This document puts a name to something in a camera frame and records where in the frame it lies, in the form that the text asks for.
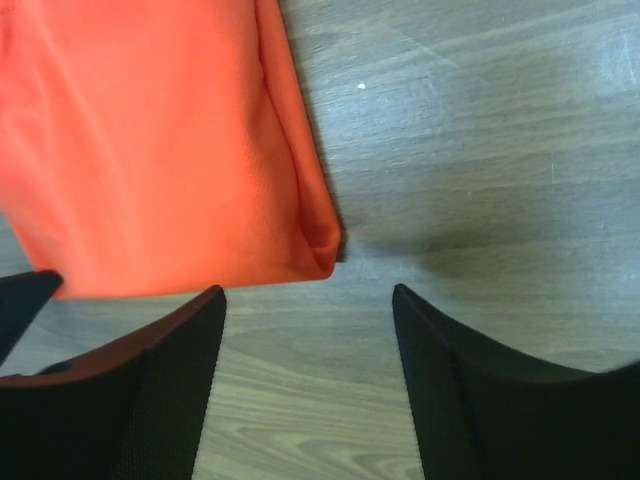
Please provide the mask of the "orange t shirt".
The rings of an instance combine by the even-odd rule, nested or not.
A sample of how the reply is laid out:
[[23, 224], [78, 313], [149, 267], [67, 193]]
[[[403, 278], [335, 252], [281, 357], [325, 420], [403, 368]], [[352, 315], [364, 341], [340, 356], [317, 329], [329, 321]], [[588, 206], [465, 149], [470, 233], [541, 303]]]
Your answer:
[[1, 210], [63, 299], [329, 277], [279, 4], [3, 2]]

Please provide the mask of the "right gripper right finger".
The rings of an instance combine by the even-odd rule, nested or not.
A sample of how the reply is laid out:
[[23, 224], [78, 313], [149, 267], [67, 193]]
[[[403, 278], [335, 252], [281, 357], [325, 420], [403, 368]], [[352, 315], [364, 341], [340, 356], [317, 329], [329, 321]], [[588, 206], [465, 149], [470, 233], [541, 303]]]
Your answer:
[[635, 479], [639, 366], [558, 365], [394, 288], [393, 319], [429, 479]]

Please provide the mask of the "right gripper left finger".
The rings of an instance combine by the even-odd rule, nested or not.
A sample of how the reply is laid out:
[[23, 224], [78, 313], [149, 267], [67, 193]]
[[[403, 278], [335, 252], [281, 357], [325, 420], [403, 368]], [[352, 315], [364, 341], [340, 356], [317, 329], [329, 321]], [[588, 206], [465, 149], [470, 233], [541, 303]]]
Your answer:
[[2, 478], [192, 478], [225, 315], [211, 287], [99, 348], [2, 377]]

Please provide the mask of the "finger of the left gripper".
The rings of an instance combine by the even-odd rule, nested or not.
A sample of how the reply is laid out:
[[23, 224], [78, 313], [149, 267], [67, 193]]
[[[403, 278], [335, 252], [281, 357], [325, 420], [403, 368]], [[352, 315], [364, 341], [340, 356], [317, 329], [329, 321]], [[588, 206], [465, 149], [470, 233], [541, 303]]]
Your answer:
[[51, 270], [1, 278], [1, 364], [62, 284], [62, 277]]

